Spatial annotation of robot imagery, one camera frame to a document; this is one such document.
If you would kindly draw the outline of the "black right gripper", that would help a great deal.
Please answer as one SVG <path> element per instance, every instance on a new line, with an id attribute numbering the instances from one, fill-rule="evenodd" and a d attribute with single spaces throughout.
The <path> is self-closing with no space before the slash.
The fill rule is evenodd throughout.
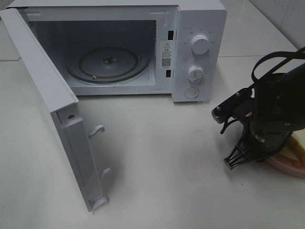
<path id="1" fill-rule="evenodd" d="M 222 133 L 236 121 L 243 125 L 241 138 L 233 147 L 229 156 L 224 159 L 230 170 L 252 161 L 264 161 L 278 154 L 284 147 L 283 144 L 273 146 L 267 143 L 267 139 L 255 133 L 251 120 L 253 118 L 254 100 L 251 99 L 252 90 L 243 88 L 225 101 L 217 105 L 211 112 L 213 119 L 218 123 L 224 123 Z"/>

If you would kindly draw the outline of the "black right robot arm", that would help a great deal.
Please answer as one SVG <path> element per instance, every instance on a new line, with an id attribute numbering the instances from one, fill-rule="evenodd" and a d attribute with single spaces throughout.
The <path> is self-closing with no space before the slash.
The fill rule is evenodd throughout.
<path id="1" fill-rule="evenodd" d="M 283 60 L 253 83 L 217 105 L 213 119 L 222 124 L 221 133 L 235 122 L 243 125 L 241 138 L 224 162 L 230 170 L 249 163 L 262 162 L 278 154 L 293 132 L 305 128 L 305 65 L 286 72 L 278 69 L 292 60 L 304 60 L 305 49 L 295 52 L 273 52 L 254 66 L 273 59 Z"/>

